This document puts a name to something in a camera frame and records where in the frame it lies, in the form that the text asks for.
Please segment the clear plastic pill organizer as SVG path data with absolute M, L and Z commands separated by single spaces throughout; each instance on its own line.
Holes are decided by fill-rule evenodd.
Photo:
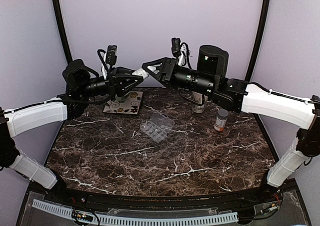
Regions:
M 150 119 L 140 126 L 140 129 L 153 141 L 160 143 L 166 139 L 167 133 L 170 132 L 174 124 L 175 122 L 165 114 L 154 111 Z

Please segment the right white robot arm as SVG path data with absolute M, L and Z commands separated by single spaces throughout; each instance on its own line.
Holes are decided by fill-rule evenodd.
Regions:
M 264 115 L 299 127 L 293 145 L 268 170 L 263 186 L 255 192 L 257 201 L 265 203 L 273 197 L 274 188 L 280 187 L 306 160 L 320 154 L 320 99 L 295 97 L 258 83 L 228 79 L 228 59 L 227 51 L 202 45 L 196 70 L 168 57 L 143 63 L 142 68 L 167 88 L 194 91 L 226 110 Z

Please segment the green ceramic bowl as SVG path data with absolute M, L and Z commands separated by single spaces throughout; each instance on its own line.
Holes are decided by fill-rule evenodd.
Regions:
M 119 102 L 119 103 L 123 103 L 127 98 L 128 98 L 129 94 L 126 94 L 124 96 L 115 96 L 115 99 Z

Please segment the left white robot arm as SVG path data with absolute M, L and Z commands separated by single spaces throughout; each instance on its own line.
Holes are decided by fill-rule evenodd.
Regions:
M 51 190 L 51 196 L 58 203 L 66 204 L 71 194 L 64 188 L 64 180 L 18 150 L 13 138 L 47 124 L 75 119 L 91 104 L 91 97 L 107 95 L 100 101 L 103 104 L 116 96 L 126 95 L 149 75 L 144 69 L 134 71 L 124 67 L 103 67 L 100 75 L 77 59 L 67 65 L 62 76 L 67 85 L 64 94 L 48 101 L 0 111 L 0 167 L 10 168 L 37 182 Z

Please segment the small white bottle cap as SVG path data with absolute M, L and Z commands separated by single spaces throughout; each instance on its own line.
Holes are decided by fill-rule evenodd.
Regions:
M 155 66 L 148 66 L 147 67 L 150 71 L 154 72 L 155 74 L 157 74 L 159 71 Z

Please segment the orange pill bottle grey cap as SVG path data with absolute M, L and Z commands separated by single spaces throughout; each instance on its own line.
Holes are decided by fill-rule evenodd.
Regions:
M 229 112 L 226 109 L 219 109 L 216 115 L 214 129 L 223 131 L 228 119 Z

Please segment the small white pill bottle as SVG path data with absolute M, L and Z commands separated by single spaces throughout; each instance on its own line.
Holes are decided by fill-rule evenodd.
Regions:
M 148 72 L 146 72 L 143 68 L 139 68 L 138 70 L 132 72 L 132 75 L 141 76 L 143 77 L 143 79 L 146 79 L 149 77 Z

